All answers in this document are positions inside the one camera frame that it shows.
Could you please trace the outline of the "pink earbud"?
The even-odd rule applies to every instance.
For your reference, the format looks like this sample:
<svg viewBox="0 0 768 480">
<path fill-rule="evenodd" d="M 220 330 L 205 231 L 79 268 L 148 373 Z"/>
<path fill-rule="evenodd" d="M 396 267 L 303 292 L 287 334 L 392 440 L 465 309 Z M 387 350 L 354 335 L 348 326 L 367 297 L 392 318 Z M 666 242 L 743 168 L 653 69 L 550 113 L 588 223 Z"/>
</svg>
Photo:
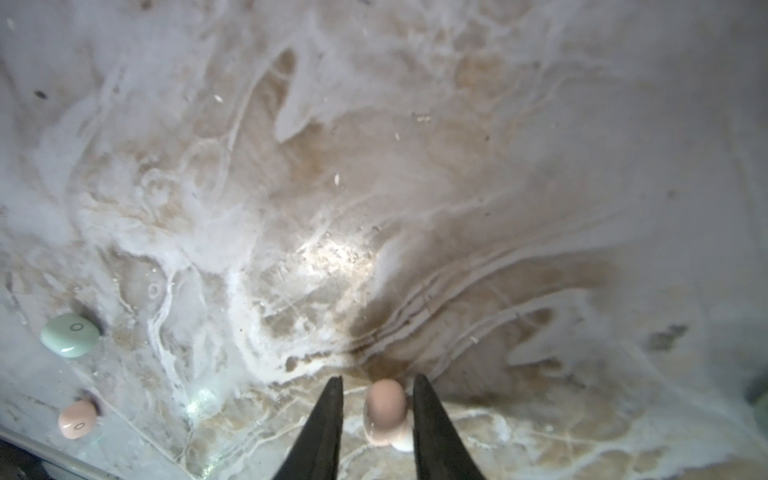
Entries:
<svg viewBox="0 0 768 480">
<path fill-rule="evenodd" d="M 408 399 L 399 382 L 382 379 L 371 385 L 363 405 L 363 425 L 371 445 L 404 453 L 414 451 Z"/>
<path fill-rule="evenodd" d="M 95 428 L 97 420 L 96 406 L 90 400 L 78 400 L 61 411 L 58 428 L 66 439 L 74 440 L 89 434 Z"/>
</svg>

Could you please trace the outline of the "mint earbud near centre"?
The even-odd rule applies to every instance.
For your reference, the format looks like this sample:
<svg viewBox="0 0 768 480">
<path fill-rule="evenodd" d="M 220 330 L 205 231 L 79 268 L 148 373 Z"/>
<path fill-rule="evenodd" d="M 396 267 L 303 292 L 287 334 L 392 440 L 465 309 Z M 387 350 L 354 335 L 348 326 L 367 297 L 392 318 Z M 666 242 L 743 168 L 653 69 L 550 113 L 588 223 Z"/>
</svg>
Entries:
<svg viewBox="0 0 768 480">
<path fill-rule="evenodd" d="M 63 314 L 49 320 L 40 333 L 41 343 L 63 358 L 74 359 L 89 354 L 100 337 L 98 327 L 77 314 Z"/>
</svg>

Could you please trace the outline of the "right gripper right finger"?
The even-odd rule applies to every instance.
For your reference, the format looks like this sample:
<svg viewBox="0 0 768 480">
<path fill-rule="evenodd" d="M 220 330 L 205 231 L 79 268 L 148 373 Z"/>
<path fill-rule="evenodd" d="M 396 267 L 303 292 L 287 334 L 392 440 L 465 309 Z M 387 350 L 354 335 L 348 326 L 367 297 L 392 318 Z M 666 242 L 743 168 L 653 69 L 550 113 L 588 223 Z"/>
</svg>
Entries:
<svg viewBox="0 0 768 480">
<path fill-rule="evenodd" d="M 485 480 L 423 374 L 415 377 L 412 400 L 417 478 Z"/>
</svg>

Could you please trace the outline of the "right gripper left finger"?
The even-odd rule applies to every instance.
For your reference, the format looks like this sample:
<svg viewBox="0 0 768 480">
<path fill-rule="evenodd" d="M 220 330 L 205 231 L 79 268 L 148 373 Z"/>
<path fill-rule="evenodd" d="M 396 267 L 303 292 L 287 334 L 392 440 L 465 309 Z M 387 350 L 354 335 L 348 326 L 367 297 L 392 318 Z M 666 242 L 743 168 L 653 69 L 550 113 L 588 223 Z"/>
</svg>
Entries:
<svg viewBox="0 0 768 480">
<path fill-rule="evenodd" d="M 337 479 L 343 407 L 343 379 L 331 377 L 274 480 Z"/>
</svg>

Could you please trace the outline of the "mint earbud right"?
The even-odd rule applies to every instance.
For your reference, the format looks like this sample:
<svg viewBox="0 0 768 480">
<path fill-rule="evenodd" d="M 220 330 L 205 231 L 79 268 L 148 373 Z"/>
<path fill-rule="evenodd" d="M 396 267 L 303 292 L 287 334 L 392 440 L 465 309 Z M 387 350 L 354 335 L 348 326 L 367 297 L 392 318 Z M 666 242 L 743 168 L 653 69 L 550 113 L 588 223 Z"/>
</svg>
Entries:
<svg viewBox="0 0 768 480">
<path fill-rule="evenodd" d="M 768 392 L 758 395 L 752 402 L 755 421 L 761 433 L 768 436 Z"/>
</svg>

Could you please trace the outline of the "mint earbud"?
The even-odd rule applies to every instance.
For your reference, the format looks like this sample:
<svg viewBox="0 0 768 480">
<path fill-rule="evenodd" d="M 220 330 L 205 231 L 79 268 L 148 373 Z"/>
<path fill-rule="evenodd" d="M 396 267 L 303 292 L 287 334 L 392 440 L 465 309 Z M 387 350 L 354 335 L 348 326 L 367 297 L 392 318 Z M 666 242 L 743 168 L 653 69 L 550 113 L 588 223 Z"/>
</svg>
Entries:
<svg viewBox="0 0 768 480">
<path fill-rule="evenodd" d="M 63 314 L 49 320 L 40 333 L 41 343 L 63 358 L 74 359 L 89 354 L 100 337 L 98 327 L 77 314 Z"/>
<path fill-rule="evenodd" d="M 768 436 L 768 392 L 758 395 L 752 402 L 755 421 L 761 433 Z"/>
</svg>

